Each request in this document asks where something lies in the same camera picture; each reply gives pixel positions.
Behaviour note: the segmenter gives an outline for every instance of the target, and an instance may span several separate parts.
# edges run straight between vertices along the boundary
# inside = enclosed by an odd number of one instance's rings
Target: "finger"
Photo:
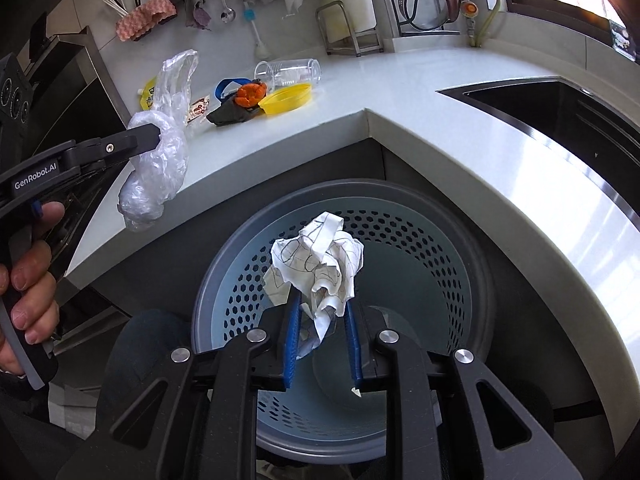
[[[42,218],[33,226],[33,238],[42,236],[53,229],[65,215],[65,207],[60,202],[49,202],[42,205]]]
[[[15,290],[26,290],[44,276],[51,264],[51,248],[46,242],[37,240],[14,265],[11,282]]]
[[[47,272],[20,298],[11,311],[11,319],[18,330],[27,330],[49,309],[56,291],[56,280]]]
[[[9,342],[4,338],[2,332],[0,332],[0,368],[14,375],[20,376],[24,374],[14,351],[9,346]]]
[[[0,265],[0,296],[6,292],[9,285],[9,272],[4,265]]]
[[[51,334],[58,326],[59,320],[60,308],[56,301],[52,301],[49,309],[24,333],[24,339],[30,345],[42,343],[51,337]]]

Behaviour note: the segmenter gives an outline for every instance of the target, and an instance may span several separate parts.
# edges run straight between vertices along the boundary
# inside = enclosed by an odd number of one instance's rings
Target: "crumpled plastic bag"
[[[197,65],[195,50],[167,59],[156,78],[151,110],[138,112],[127,126],[151,123],[160,128],[156,149],[130,159],[135,170],[120,190],[118,211],[132,231],[151,227],[162,216],[164,202],[174,199],[184,183],[189,160],[184,131],[191,103],[191,76]]]

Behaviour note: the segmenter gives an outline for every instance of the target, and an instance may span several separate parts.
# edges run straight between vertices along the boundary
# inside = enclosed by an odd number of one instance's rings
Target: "gray trash can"
[[[486,357],[494,326],[493,283],[478,243],[437,202],[380,180],[338,180],[307,187],[256,213],[209,267],[196,301],[196,352],[247,332],[273,306],[262,289],[276,238],[291,238],[329,211],[364,244],[356,297],[390,328],[422,348],[467,348]],[[344,325],[297,362],[292,388],[258,395],[257,443],[311,463],[356,463],[385,454],[385,394],[357,396]],[[430,392],[425,405],[432,406]]]

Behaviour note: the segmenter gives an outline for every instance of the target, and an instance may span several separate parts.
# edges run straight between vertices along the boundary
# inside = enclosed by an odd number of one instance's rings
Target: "yellow packet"
[[[156,78],[153,78],[146,82],[146,85],[142,90],[138,91],[138,94],[140,95],[140,107],[144,111],[151,110],[151,107],[154,104],[155,86]]]

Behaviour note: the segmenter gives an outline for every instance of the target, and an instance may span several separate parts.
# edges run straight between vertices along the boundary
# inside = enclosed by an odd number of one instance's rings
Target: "dark pants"
[[[180,346],[190,346],[190,326],[174,314],[149,310],[120,332],[107,362],[96,408],[96,425],[151,373],[156,363]],[[0,417],[16,444],[43,480],[56,474],[82,444],[62,428],[24,414],[24,405],[0,392]]]

